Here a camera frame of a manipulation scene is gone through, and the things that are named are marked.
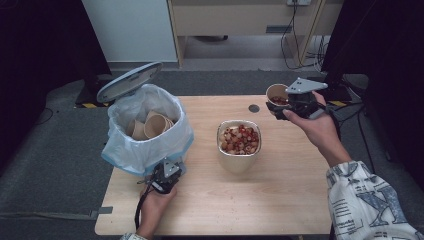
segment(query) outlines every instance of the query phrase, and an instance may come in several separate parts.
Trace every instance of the bin lid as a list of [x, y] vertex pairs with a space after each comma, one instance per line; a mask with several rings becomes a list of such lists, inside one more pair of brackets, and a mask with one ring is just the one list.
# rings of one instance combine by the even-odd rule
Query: bin lid
[[162, 69], [161, 62], [149, 63], [133, 69], [102, 87], [97, 93], [97, 102], [111, 102], [133, 93], [153, 79]]

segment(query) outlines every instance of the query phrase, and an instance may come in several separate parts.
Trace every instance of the outlet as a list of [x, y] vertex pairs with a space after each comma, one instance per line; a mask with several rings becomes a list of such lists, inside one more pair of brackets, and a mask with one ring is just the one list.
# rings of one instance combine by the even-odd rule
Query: outlet
[[294, 6], [295, 3], [297, 6], [308, 6], [311, 5], [311, 0], [287, 0], [289, 6]]

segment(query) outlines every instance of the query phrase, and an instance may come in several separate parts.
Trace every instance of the shirt sleeve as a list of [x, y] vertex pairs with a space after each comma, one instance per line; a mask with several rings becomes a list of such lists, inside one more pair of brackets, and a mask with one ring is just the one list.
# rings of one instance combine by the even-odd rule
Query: shirt sleeve
[[327, 171], [328, 205], [337, 239], [417, 239], [396, 191], [360, 161]]
[[138, 236], [135, 233], [125, 233], [120, 240], [147, 240], [144, 237]]

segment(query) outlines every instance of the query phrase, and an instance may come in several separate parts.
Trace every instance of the gray carpet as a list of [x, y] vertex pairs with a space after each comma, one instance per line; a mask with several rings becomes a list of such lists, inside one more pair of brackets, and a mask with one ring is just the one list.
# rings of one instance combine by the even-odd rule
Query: gray carpet
[[[321, 75], [317, 72], [163, 71], [152, 83], [177, 96], [245, 95], [264, 94], [273, 83], [291, 84], [297, 77], [311, 76]], [[49, 94], [48, 110], [41, 114], [39, 124], [28, 134], [12, 164], [0, 178], [0, 213], [62, 213], [88, 218], [91, 211], [97, 211], [101, 206], [112, 172], [112, 166], [100, 157], [107, 141], [107, 109], [74, 108], [82, 88], [83, 82], [77, 81]], [[339, 118], [350, 116], [359, 107], [338, 111]], [[360, 116], [373, 164], [356, 116], [341, 127], [344, 145], [355, 160], [364, 161], [370, 168], [374, 165], [376, 173], [394, 186], [407, 219], [424, 232], [424, 193], [400, 163], [386, 160], [369, 119], [363, 114]], [[0, 239], [119, 238], [97, 236], [94, 226], [95, 220], [10, 216], [0, 219]], [[304, 236], [304, 239], [321, 240], [328, 239], [328, 236]]]

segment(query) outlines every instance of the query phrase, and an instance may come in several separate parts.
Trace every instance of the clear plastic bag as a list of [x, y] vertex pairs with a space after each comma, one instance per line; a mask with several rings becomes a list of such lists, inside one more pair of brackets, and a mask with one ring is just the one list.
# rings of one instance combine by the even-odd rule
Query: clear plastic bag
[[[174, 120], [159, 136], [136, 141], [126, 134], [130, 121], [146, 120], [150, 110]], [[194, 132], [180, 100], [166, 90], [144, 84], [134, 94], [119, 98], [108, 109], [109, 140], [102, 157], [112, 165], [137, 176], [149, 175], [161, 161], [185, 161]]]

